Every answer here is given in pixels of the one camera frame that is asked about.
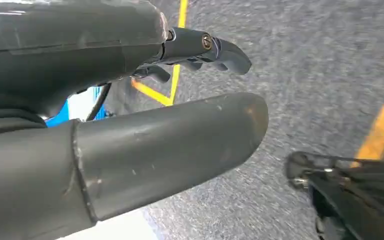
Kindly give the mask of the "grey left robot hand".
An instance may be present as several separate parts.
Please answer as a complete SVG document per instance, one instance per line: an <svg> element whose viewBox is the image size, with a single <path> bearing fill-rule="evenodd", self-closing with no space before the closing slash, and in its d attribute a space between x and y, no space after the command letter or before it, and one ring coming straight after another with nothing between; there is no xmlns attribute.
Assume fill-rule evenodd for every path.
<svg viewBox="0 0 384 240"><path fill-rule="evenodd" d="M245 75L248 56L170 28L147 0L0 0L0 240L55 240L213 179L248 160L268 107L236 92L48 127L68 97L162 65Z"/></svg>

